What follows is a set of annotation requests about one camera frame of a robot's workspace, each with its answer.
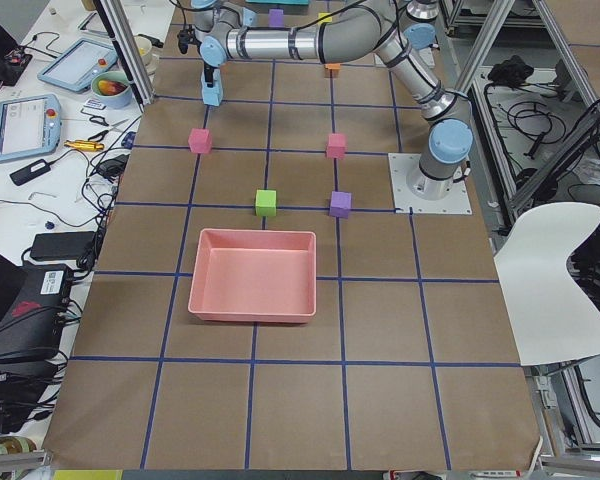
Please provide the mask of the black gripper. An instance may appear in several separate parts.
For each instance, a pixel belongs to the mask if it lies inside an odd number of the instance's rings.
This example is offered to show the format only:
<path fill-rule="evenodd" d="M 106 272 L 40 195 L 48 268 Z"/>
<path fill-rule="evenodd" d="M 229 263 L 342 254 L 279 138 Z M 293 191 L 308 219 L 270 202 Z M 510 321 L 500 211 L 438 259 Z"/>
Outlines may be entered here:
<path fill-rule="evenodd" d="M 177 46 L 182 55 L 186 55 L 190 46 L 195 46 L 200 58 L 202 56 L 203 40 L 209 35 L 209 32 L 200 30 L 196 27 L 182 27 L 177 34 Z M 216 84 L 220 80 L 220 72 L 217 67 L 210 65 L 206 60 L 203 61 L 203 83 Z"/>

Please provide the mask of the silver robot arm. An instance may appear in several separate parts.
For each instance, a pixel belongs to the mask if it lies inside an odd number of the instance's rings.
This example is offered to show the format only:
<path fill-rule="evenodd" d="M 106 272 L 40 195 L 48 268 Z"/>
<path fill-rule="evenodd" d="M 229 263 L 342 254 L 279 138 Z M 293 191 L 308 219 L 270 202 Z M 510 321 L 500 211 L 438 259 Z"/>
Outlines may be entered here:
<path fill-rule="evenodd" d="M 196 38 L 222 37 L 230 30 L 252 27 L 257 23 L 257 14 L 229 1 L 193 0 L 193 29 Z"/>
<path fill-rule="evenodd" d="M 195 46 L 204 62 L 202 83 L 219 83 L 219 69 L 230 60 L 317 60 L 347 63 L 368 54 L 407 88 L 430 130 L 416 166 L 406 175 L 410 192 L 423 200 L 444 198 L 473 144 L 468 125 L 471 102 L 446 88 L 400 29 L 405 6 L 397 1 L 348 1 L 322 20 L 301 26 L 259 27 L 255 13 L 228 1 L 194 1 L 183 13 L 191 23 L 178 32 L 178 48 Z"/>

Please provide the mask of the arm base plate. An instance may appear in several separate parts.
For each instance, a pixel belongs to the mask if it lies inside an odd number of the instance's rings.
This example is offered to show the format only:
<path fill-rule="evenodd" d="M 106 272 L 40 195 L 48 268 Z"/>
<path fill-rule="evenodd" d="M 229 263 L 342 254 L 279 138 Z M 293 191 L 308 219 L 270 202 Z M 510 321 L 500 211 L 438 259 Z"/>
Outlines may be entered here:
<path fill-rule="evenodd" d="M 389 153 L 394 210 L 404 214 L 471 215 L 461 168 L 447 180 L 432 180 L 420 170 L 420 155 Z"/>

